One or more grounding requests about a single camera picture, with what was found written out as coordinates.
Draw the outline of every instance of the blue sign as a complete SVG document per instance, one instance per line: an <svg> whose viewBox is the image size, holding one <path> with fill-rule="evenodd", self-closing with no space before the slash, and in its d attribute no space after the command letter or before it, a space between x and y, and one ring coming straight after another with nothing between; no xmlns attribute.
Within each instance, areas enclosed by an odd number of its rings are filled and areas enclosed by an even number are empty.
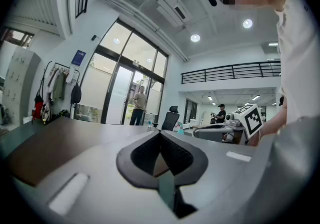
<svg viewBox="0 0 320 224"><path fill-rule="evenodd" d="M83 51L78 50L76 52L76 54L74 55L74 58L72 59L72 64L76 65L76 66L80 66L82 60L84 59L86 53Z"/></svg>

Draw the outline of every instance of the office chair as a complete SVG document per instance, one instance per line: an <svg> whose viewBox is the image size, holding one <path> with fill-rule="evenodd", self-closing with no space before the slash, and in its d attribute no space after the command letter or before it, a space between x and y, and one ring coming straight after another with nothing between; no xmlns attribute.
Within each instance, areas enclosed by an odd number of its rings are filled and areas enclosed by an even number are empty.
<svg viewBox="0 0 320 224"><path fill-rule="evenodd" d="M176 122L179 119L179 114L178 114L178 106L171 106L169 108L170 112L167 112L165 115L165 121L161 127L161 130L173 130Z"/></svg>

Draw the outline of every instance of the jeans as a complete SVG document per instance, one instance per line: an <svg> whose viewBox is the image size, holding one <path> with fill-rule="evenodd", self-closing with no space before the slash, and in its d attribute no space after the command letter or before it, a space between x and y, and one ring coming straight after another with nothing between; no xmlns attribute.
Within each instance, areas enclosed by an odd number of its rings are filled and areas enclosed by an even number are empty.
<svg viewBox="0 0 320 224"><path fill-rule="evenodd" d="M140 125L142 114L143 114L142 109L134 109L132 112L130 125L134 125L135 122L136 122L136 125Z"/></svg>

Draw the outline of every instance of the gray desk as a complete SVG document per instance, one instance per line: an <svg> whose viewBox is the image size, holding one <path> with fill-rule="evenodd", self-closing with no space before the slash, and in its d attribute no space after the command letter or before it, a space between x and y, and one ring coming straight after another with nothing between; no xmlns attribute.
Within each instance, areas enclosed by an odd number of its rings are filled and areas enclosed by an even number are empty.
<svg viewBox="0 0 320 224"><path fill-rule="evenodd" d="M154 130L147 126L109 125L61 117L39 130L30 131L33 135L29 139L26 135L24 142L6 157L5 162L14 177L35 186L49 173L93 146ZM21 143L13 141L13 133L10 136L13 144Z"/></svg>

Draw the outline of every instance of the recessed light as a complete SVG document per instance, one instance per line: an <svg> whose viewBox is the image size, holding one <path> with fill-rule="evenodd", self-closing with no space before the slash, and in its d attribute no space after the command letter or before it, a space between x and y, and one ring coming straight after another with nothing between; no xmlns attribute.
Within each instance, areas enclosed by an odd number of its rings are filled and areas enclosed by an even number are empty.
<svg viewBox="0 0 320 224"><path fill-rule="evenodd" d="M253 22L252 22L251 19L246 19L246 20L243 22L243 27L249 29L249 28L252 26L252 24L253 24Z"/></svg>
<svg viewBox="0 0 320 224"><path fill-rule="evenodd" d="M252 98L252 100L256 100L257 98L259 98L260 96L255 96L254 98Z"/></svg>
<svg viewBox="0 0 320 224"><path fill-rule="evenodd" d="M200 40L200 36L198 34L193 34L190 39L193 42L198 42Z"/></svg>

